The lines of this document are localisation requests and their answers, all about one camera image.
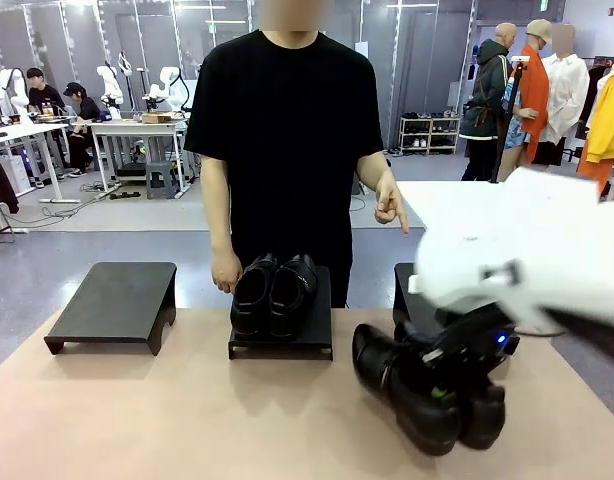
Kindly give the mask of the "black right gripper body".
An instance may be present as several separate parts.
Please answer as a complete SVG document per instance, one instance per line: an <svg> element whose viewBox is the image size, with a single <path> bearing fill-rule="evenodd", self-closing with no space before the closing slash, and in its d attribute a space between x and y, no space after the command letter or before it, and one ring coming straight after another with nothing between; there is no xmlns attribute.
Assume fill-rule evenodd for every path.
<svg viewBox="0 0 614 480"><path fill-rule="evenodd" d="M497 305L458 314L441 311L443 330L421 353L423 364L446 383L476 383L515 353L514 322Z"/></svg>

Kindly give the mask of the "person's left hand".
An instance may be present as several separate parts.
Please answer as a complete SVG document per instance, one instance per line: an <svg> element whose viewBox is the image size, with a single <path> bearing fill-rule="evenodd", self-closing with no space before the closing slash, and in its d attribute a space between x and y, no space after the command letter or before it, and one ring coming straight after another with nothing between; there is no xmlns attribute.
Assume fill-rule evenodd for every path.
<svg viewBox="0 0 614 480"><path fill-rule="evenodd" d="M376 186L377 205L375 219L380 224L398 221L401 230L410 231L407 212L395 176L391 171L382 174Z"/></svg>

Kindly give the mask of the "person's right hand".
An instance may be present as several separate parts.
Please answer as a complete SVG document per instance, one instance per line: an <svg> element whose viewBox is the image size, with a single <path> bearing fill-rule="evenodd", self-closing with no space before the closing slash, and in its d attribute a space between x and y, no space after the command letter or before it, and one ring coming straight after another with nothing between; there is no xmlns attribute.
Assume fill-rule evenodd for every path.
<svg viewBox="0 0 614 480"><path fill-rule="evenodd" d="M213 249L211 275L214 285L223 293L234 293L243 273L241 261L231 248Z"/></svg>

